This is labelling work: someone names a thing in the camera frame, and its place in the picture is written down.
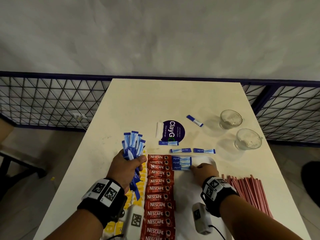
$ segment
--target hand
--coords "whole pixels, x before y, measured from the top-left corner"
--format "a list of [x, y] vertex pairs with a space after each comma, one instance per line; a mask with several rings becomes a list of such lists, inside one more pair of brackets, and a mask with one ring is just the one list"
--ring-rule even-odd
[[192, 171], [195, 180], [200, 187], [202, 187], [203, 182], [208, 178], [208, 177], [219, 177], [219, 171], [217, 168], [208, 163], [201, 163], [199, 166], [195, 167], [194, 165], [190, 166], [190, 170]]
[[147, 158], [145, 155], [142, 155], [136, 159], [127, 161], [123, 158], [123, 153], [123, 150], [121, 150], [113, 158], [106, 177], [117, 181], [124, 189], [124, 193], [127, 193], [129, 184], [134, 178], [134, 170], [139, 167], [139, 171], [142, 171], [142, 164], [147, 161]]

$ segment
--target purple circular sticker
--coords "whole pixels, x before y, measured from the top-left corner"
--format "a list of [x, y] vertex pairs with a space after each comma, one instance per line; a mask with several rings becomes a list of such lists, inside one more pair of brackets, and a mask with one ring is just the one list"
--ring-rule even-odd
[[161, 141], [182, 141], [186, 131], [182, 124], [174, 120], [163, 122], [163, 134]]

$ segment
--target right hand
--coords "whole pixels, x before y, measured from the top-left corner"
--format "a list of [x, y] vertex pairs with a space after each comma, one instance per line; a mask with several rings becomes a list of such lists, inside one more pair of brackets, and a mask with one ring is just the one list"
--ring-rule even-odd
[[217, 168], [208, 163], [201, 163], [199, 166], [195, 167], [194, 165], [190, 166], [190, 170], [192, 171], [195, 180], [200, 187], [202, 187], [203, 182], [208, 177], [219, 177], [219, 171]]

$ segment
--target wrist strap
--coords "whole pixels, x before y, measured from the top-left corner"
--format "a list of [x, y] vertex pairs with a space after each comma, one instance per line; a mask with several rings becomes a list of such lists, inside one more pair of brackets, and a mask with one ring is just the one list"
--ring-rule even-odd
[[95, 182], [81, 199], [77, 209], [90, 211], [103, 228], [108, 222], [118, 221], [127, 201], [124, 189], [111, 178], [102, 178]]
[[201, 198], [210, 214], [220, 215], [220, 204], [229, 195], [238, 195], [237, 190], [220, 177], [208, 177], [202, 185]]

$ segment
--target white sensor device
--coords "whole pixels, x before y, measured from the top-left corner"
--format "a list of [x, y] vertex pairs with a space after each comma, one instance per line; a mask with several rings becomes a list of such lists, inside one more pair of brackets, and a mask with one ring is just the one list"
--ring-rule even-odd
[[195, 203], [192, 206], [192, 214], [195, 229], [202, 235], [208, 235], [212, 233], [211, 214], [206, 210], [206, 205], [200, 202]]
[[123, 222], [123, 240], [140, 240], [144, 209], [138, 205], [131, 205], [124, 210], [124, 216], [119, 218]]

